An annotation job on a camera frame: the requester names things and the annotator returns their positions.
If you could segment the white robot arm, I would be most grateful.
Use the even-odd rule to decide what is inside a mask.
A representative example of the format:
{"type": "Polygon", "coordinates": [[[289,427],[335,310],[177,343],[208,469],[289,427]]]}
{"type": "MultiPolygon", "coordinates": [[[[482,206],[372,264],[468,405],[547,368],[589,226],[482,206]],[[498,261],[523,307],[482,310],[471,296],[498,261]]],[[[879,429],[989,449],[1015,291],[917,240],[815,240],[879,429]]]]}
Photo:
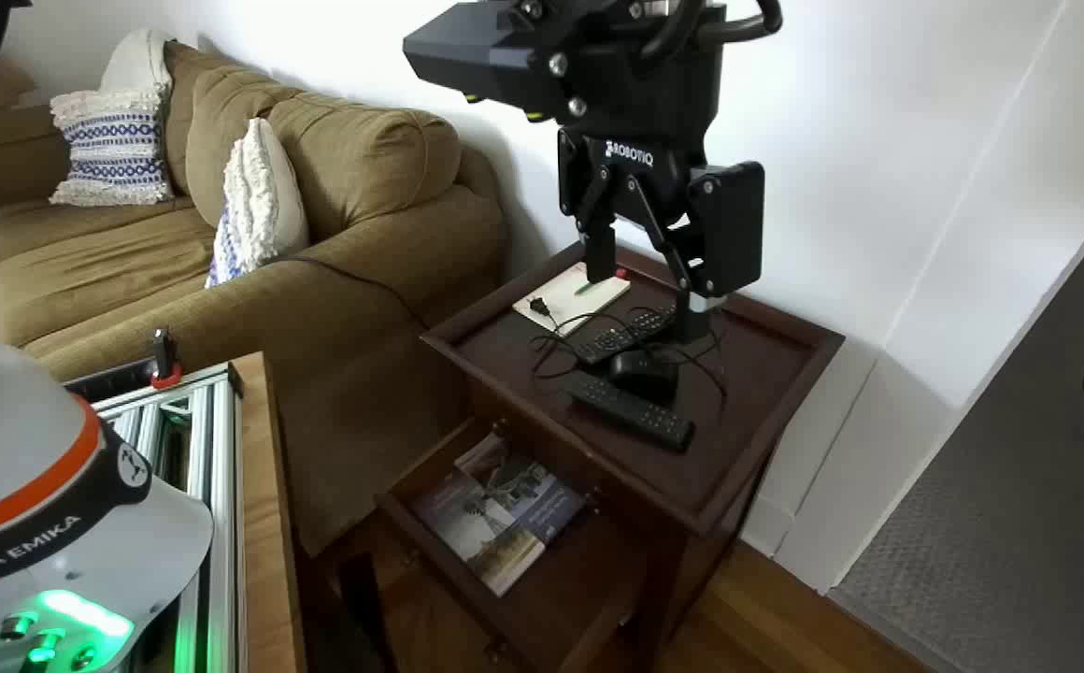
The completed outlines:
{"type": "Polygon", "coordinates": [[[615,269],[615,220],[665,259],[672,340],[762,272],[765,168],[714,168],[720,47],[780,29],[780,0],[729,19],[716,0],[461,0],[403,37],[411,71],[555,122],[555,201],[577,220],[589,280],[615,269]]]}

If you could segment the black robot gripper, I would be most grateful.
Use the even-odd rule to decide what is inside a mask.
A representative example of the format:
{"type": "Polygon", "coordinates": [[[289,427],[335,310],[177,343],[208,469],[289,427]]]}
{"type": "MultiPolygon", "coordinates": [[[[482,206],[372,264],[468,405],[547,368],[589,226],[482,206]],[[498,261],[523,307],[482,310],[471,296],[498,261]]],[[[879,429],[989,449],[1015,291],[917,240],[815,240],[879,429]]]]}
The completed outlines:
{"type": "MultiPolygon", "coordinates": [[[[692,208],[692,178],[707,173],[702,134],[716,117],[716,47],[564,47],[552,56],[559,85],[559,208],[582,236],[585,280],[615,272],[613,220],[672,225],[692,208]]],[[[711,326],[707,241],[692,226],[669,236],[675,280],[675,340],[711,326]]]]}

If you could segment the white robot base orange band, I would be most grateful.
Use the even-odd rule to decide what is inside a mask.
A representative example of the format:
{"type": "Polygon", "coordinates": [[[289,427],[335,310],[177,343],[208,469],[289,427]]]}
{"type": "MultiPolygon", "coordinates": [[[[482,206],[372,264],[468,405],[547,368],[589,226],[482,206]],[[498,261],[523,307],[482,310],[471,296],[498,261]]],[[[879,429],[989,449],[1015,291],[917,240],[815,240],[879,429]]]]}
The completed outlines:
{"type": "Polygon", "coordinates": [[[0,343],[0,673],[103,673],[199,575],[214,512],[0,343]]]}

